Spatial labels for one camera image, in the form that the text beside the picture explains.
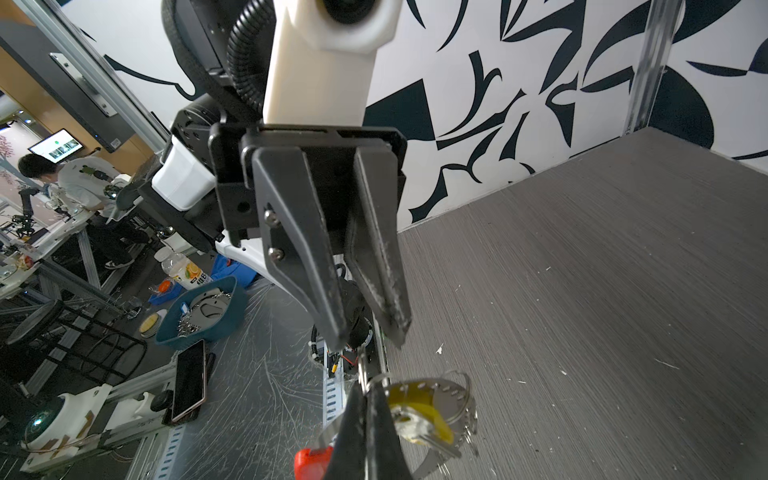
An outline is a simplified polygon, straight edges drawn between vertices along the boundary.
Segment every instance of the white plastic housing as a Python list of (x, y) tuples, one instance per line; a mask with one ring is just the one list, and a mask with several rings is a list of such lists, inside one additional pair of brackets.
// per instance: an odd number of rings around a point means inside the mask
[(354, 25), (333, 20), (321, 1), (274, 3), (264, 123), (361, 126), (376, 50), (394, 38), (402, 0), (378, 0)]
[(215, 176), (176, 137), (152, 188), (176, 210), (189, 210), (216, 185)]
[(220, 242), (216, 242), (216, 251), (221, 253), (226, 258), (235, 260), (242, 263), (249, 268), (257, 271), (261, 276), (267, 278), (270, 282), (279, 286), (283, 290), (277, 280), (266, 269), (266, 262), (264, 261), (264, 247), (260, 238), (250, 238), (240, 241), (240, 247), (235, 247), (230, 243), (230, 236), (226, 230), (222, 232), (224, 239)]
[(160, 242), (169, 246), (171, 250), (182, 255), (189, 255), (197, 251), (195, 247), (192, 247), (178, 232), (174, 233), (168, 238), (161, 239)]

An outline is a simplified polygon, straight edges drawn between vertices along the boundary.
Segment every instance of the screw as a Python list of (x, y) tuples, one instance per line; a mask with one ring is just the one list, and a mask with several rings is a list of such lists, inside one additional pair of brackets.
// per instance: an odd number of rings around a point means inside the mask
[(274, 248), (274, 247), (270, 247), (266, 251), (266, 254), (270, 256), (270, 260), (272, 260), (273, 262), (279, 262), (286, 256), (285, 252), (283, 252), (279, 248)]
[(279, 227), (280, 226), (280, 219), (277, 218), (277, 214), (275, 213), (275, 210), (265, 210), (264, 211), (264, 221), (270, 227)]

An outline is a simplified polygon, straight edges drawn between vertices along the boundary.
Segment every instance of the black pants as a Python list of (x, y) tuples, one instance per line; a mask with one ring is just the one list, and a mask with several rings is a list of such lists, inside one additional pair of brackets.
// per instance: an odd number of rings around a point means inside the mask
[(128, 250), (125, 249), (125, 245), (120, 241), (121, 238), (133, 243), (149, 241), (149, 236), (145, 232), (134, 228), (128, 221), (101, 225), (89, 224), (87, 231), (91, 238), (91, 244), (118, 265), (128, 263), (132, 258)]

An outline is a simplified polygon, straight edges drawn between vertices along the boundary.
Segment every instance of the red key fob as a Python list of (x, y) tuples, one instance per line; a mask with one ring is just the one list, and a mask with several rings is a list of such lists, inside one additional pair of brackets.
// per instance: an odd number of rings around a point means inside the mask
[(331, 461), (333, 447), (325, 450), (304, 449), (293, 457), (293, 474), (296, 480), (323, 480)]

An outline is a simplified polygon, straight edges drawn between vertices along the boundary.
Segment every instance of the round yellow object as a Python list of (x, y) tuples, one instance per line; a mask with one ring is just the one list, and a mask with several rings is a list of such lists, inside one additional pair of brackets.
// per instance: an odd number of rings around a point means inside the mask
[(157, 323), (157, 319), (159, 318), (160, 316), (157, 315), (156, 313), (149, 315), (141, 323), (141, 326), (139, 327), (139, 333), (146, 333), (147, 331), (149, 331), (149, 329), (152, 328), (155, 323)]
[[(395, 406), (405, 406), (414, 409), (423, 415), (435, 427), (435, 434), (445, 443), (452, 445), (454, 440), (453, 430), (442, 418), (440, 412), (433, 405), (434, 392), (431, 389), (419, 389), (417, 382), (408, 384), (408, 388), (403, 392), (400, 389), (391, 388), (387, 402), (389, 408)], [(424, 445), (419, 440), (407, 439), (411, 443)]]

